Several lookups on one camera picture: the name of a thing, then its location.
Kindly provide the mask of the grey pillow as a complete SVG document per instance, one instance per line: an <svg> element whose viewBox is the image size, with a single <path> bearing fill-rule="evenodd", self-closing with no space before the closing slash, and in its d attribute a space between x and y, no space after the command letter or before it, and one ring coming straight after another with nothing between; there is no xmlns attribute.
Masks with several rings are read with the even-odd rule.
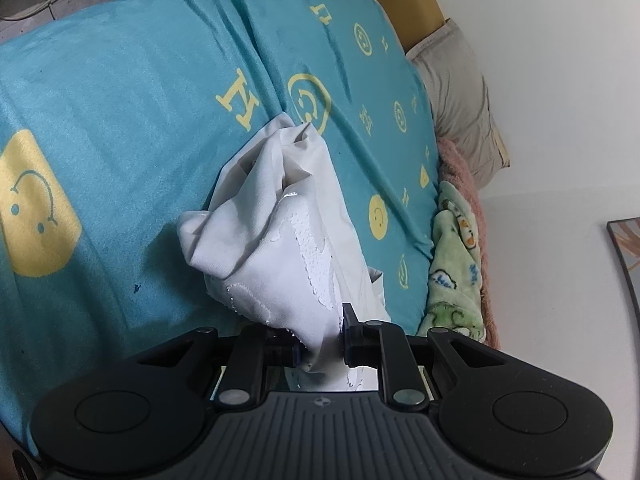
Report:
<svg viewBox="0 0 640 480"><path fill-rule="evenodd" d="M454 144L477 188L511 165L491 113L486 79L458 24L451 18L407 53L430 100L436 136Z"/></svg>

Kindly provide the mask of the green cartoon fleece blanket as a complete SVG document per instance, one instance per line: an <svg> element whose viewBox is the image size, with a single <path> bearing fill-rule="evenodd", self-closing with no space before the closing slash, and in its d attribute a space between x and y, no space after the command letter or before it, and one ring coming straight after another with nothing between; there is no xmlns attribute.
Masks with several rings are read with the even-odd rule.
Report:
<svg viewBox="0 0 640 480"><path fill-rule="evenodd" d="M480 299L480 231L470 204L447 181L439 183L432 239L434 252L427 274L426 307L416 333L424 337L432 328L446 328L482 342L486 325Z"/></svg>

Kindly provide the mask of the framed leaf picture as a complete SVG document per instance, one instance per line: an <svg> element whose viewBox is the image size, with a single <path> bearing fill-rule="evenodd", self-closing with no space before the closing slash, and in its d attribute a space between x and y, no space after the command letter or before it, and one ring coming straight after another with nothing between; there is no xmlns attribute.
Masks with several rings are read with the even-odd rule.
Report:
<svg viewBox="0 0 640 480"><path fill-rule="evenodd" d="M634 315L639 318L640 218L609 221L606 224L606 229L623 269L631 302L634 306Z"/></svg>

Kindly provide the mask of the teal patterned bed sheet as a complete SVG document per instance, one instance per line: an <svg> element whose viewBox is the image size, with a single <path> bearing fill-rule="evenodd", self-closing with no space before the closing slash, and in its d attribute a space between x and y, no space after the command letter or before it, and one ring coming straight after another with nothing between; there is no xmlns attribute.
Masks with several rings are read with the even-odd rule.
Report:
<svg viewBox="0 0 640 480"><path fill-rule="evenodd" d="M375 0L114 0L1 48L1 421L192 328L232 333L177 221L277 114L328 144L386 310L425 310L438 156Z"/></svg>

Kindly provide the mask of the yellow bed headboard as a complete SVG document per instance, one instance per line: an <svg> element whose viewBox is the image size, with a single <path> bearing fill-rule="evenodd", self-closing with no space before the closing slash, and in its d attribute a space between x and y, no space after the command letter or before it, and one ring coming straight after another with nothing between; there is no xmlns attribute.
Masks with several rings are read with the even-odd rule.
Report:
<svg viewBox="0 0 640 480"><path fill-rule="evenodd" d="M437 0L376 0L385 11L405 52L446 23Z"/></svg>

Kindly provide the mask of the white t-shirt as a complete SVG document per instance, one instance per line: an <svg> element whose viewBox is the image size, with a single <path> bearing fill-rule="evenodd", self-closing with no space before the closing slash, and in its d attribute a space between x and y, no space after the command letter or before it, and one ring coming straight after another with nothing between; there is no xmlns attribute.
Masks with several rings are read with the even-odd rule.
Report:
<svg viewBox="0 0 640 480"><path fill-rule="evenodd" d="M364 260L326 142L281 113L222 168L205 210L178 221L183 257L209 296L248 320L293 334L296 391L367 391L370 366L341 355L343 306L386 321L382 271Z"/></svg>

